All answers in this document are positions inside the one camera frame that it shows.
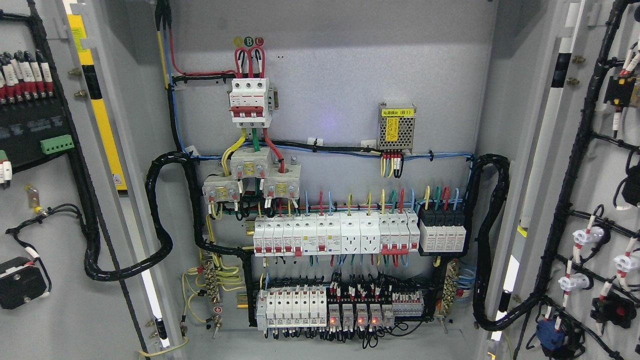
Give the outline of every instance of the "yellow label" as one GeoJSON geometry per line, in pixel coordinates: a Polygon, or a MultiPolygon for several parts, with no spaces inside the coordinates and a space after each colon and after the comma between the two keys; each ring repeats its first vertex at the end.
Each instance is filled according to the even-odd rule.
{"type": "Polygon", "coordinates": [[[387,134],[385,135],[385,140],[388,142],[397,141],[399,128],[400,128],[400,118],[388,117],[387,118],[387,134]]]}
{"type": "Polygon", "coordinates": [[[413,116],[413,114],[414,114],[413,109],[382,109],[383,117],[389,117],[389,116],[407,117],[407,116],[413,116]]]}

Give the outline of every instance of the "green wire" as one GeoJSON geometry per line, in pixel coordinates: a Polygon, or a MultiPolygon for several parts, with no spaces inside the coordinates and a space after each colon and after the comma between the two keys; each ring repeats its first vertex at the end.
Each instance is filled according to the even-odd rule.
{"type": "Polygon", "coordinates": [[[392,191],[391,195],[389,195],[389,202],[391,203],[391,214],[394,213],[396,209],[396,191],[392,191]]]}
{"type": "Polygon", "coordinates": [[[258,142],[258,129],[251,129],[251,137],[253,138],[253,150],[255,150],[255,152],[259,152],[260,143],[258,142]]]}
{"type": "Polygon", "coordinates": [[[440,196],[442,195],[442,189],[439,186],[436,186],[436,197],[433,198],[433,202],[436,203],[434,210],[437,210],[440,207],[440,196]]]}

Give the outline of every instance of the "red wire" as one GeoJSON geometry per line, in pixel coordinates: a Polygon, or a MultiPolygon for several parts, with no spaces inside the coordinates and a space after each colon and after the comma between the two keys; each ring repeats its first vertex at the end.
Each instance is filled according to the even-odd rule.
{"type": "Polygon", "coordinates": [[[266,67],[266,57],[265,57],[265,55],[264,55],[264,49],[263,49],[263,48],[262,48],[262,46],[260,46],[260,45],[254,45],[254,46],[252,46],[252,48],[251,48],[251,49],[249,49],[249,55],[250,55],[250,56],[249,56],[249,59],[251,59],[251,54],[253,53],[253,50],[258,50],[258,51],[260,51],[260,52],[261,52],[261,54],[260,54],[260,55],[262,56],[262,60],[261,60],[261,61],[262,61],[262,66],[260,67],[260,73],[259,73],[259,76],[260,76],[261,78],[264,78],[264,69],[265,69],[265,67],[266,67]]]}
{"type": "Polygon", "coordinates": [[[264,134],[264,142],[266,142],[267,145],[269,145],[269,147],[273,151],[273,153],[276,154],[276,157],[278,158],[278,162],[280,162],[280,173],[283,174],[284,173],[284,158],[282,157],[282,154],[280,154],[280,151],[278,150],[276,145],[273,145],[273,142],[271,141],[271,138],[269,137],[269,133],[267,132],[267,128],[266,127],[262,128],[262,133],[264,134]]]}
{"type": "Polygon", "coordinates": [[[445,194],[447,196],[447,200],[445,200],[444,202],[444,209],[446,210],[449,207],[449,195],[450,195],[451,191],[449,190],[448,186],[445,186],[444,189],[442,190],[442,199],[444,200],[445,194]]]}
{"type": "Polygon", "coordinates": [[[400,214],[404,208],[404,188],[400,189],[400,214]]]}
{"type": "Polygon", "coordinates": [[[322,192],[320,192],[320,216],[324,215],[324,206],[322,206],[322,192]]]}
{"type": "Polygon", "coordinates": [[[181,73],[182,75],[185,76],[207,76],[207,75],[222,75],[222,74],[235,74],[236,77],[238,77],[238,74],[233,71],[233,70],[225,70],[225,71],[211,71],[211,72],[184,72],[182,70],[180,70],[178,68],[178,66],[176,66],[175,64],[175,54],[173,51],[173,29],[169,29],[169,49],[171,52],[171,64],[173,65],[173,68],[181,73]]]}

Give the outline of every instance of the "gray metal enclosure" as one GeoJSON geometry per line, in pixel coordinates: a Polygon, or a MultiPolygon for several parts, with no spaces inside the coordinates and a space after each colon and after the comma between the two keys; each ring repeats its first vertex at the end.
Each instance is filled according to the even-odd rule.
{"type": "MultiPolygon", "coordinates": [[[[26,12],[26,5],[16,3],[0,0],[0,8],[26,12]]],[[[524,299],[532,289],[610,4],[597,0],[172,1],[175,57],[177,65],[190,72],[231,69],[234,38],[263,37],[266,75],[277,88],[280,101],[269,129],[274,139],[306,142],[307,138],[320,138],[325,145],[360,145],[361,140],[378,137],[379,102],[412,102],[417,107],[413,152],[492,152],[507,156],[511,161],[511,188],[499,218],[501,224],[496,226],[500,231],[492,236],[494,258],[487,301],[488,314],[495,315],[511,255],[520,262],[514,294],[524,299]],[[569,52],[587,59],[584,64],[570,64],[568,69],[567,76],[579,79],[580,84],[550,89],[558,52],[567,52],[567,46],[569,52]],[[527,196],[529,208],[525,205],[527,196]],[[516,231],[525,214],[531,218],[527,239],[516,231]]],[[[103,231],[109,233],[120,264],[126,266],[157,249],[144,181],[151,161],[175,150],[154,26],[155,2],[85,0],[71,6],[74,13],[83,16],[87,38],[82,45],[93,53],[129,185],[126,197],[119,197],[111,184],[89,102],[72,96],[84,84],[66,75],[79,66],[79,60],[65,25],[62,3],[38,1],[37,6],[98,194],[105,221],[103,231]]],[[[640,30],[632,13],[623,29],[612,56],[624,57],[628,41],[635,37],[632,34],[640,30]]],[[[16,35],[15,28],[3,27],[0,31],[0,50],[28,45],[23,35],[16,35]]],[[[228,90],[230,85],[222,81],[192,81],[178,86],[177,115],[185,146],[193,145],[200,154],[219,155],[237,139],[239,131],[228,112],[228,90]]],[[[610,118],[611,108],[602,106],[600,110],[599,116],[610,118]]],[[[635,110],[628,111],[623,136],[630,143],[640,142],[636,117],[635,110]]],[[[610,120],[603,123],[604,133],[610,120]]],[[[614,190],[611,184],[623,177],[626,153],[604,143],[594,145],[593,155],[580,173],[573,200],[576,208],[591,211],[596,204],[604,203],[611,218],[631,229],[639,227],[637,209],[609,211],[614,190]]],[[[409,198],[414,189],[418,199],[424,196],[427,185],[448,185],[463,193],[469,175],[464,158],[412,160],[405,165],[401,179],[383,179],[376,159],[289,149],[282,152],[287,161],[295,156],[301,164],[300,188],[308,193],[310,204],[318,203],[320,191],[325,196],[331,191],[338,203],[345,203],[350,193],[354,202],[364,203],[369,191],[379,199],[383,188],[387,194],[391,189],[404,188],[409,198]]],[[[17,174],[12,187],[0,192],[0,229],[31,216],[25,184],[38,186],[42,200],[49,205],[77,203],[67,167],[66,158],[59,158],[17,174]]],[[[217,161],[203,161],[198,168],[200,181],[220,170],[217,161]]],[[[482,221],[494,182],[490,176],[483,180],[485,191],[477,207],[476,226],[482,221]]],[[[140,348],[136,326],[150,352],[161,349],[157,338],[149,338],[154,328],[145,327],[154,316],[163,317],[172,346],[182,342],[180,277],[188,268],[199,265],[182,169],[163,169],[157,195],[163,225],[174,246],[172,253],[151,269],[145,279],[146,291],[141,276],[126,281],[137,314],[134,322],[118,284],[93,282],[84,276],[84,238],[59,218],[25,232],[51,264],[54,288],[46,299],[17,311],[0,312],[1,327],[8,334],[1,341],[4,354],[0,357],[16,359],[28,348],[31,356],[45,359],[133,360],[140,348]],[[157,295],[157,303],[150,301],[147,293],[157,295]]],[[[569,224],[561,247],[565,256],[573,244],[570,233],[582,227],[584,224],[578,221],[569,224]]],[[[214,232],[220,245],[252,244],[251,237],[245,235],[244,223],[233,216],[216,220],[214,232]]],[[[3,248],[5,257],[0,261],[20,254],[8,236],[3,239],[6,248],[12,248],[3,248]]],[[[626,240],[614,238],[611,244],[591,265],[595,268],[599,261],[598,267],[607,274],[614,273],[611,258],[620,253],[626,240]]],[[[475,260],[474,251],[472,245],[467,261],[475,260]]],[[[224,261],[228,265],[239,263],[230,256],[224,261]]],[[[100,262],[105,268],[112,266],[106,251],[100,262]]],[[[261,259],[253,261],[254,280],[263,272],[272,277],[328,277],[335,269],[327,259],[313,267],[306,259],[295,264],[287,261],[286,265],[276,265],[272,260],[267,268],[263,268],[261,259]]],[[[417,253],[411,253],[407,267],[372,266],[366,257],[363,265],[358,261],[341,267],[345,274],[381,270],[400,277],[430,274],[432,269],[433,258],[417,253]]],[[[559,299],[556,280],[550,294],[559,299]]],[[[588,309],[599,289],[596,285],[571,300],[569,311],[587,325],[593,325],[588,309]]],[[[495,346],[489,332],[475,329],[469,302],[456,303],[448,317],[452,323],[445,323],[448,333],[433,322],[422,325],[411,336],[385,337],[375,349],[362,350],[357,341],[265,340],[261,332],[248,328],[246,309],[236,308],[234,291],[224,293],[222,300],[223,327],[215,339],[212,331],[188,315],[189,344],[159,358],[484,359],[488,349],[495,346]]],[[[194,301],[193,309],[203,315],[211,312],[201,298],[194,301]]],[[[514,345],[521,325],[519,320],[505,331],[514,345]]],[[[534,326],[534,322],[529,323],[527,338],[534,326]]],[[[633,359],[638,335],[636,321],[628,330],[610,326],[603,340],[625,359],[633,359]]],[[[583,358],[607,358],[591,339],[586,346],[588,352],[583,358]]],[[[499,344],[497,355],[509,357],[505,341],[499,344]]],[[[539,343],[535,350],[520,353],[520,359],[525,360],[541,357],[539,343]]]]}

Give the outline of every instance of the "screw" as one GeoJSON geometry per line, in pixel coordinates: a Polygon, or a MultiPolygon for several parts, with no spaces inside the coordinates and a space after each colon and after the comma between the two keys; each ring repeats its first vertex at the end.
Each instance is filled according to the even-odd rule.
{"type": "Polygon", "coordinates": [[[72,76],[82,76],[82,70],[80,70],[79,68],[73,68],[71,69],[71,71],[69,71],[67,74],[72,75],[72,76]]]}
{"type": "Polygon", "coordinates": [[[571,59],[571,62],[574,64],[581,64],[581,63],[584,63],[585,61],[587,61],[587,59],[583,58],[580,55],[576,55],[571,59]]]}

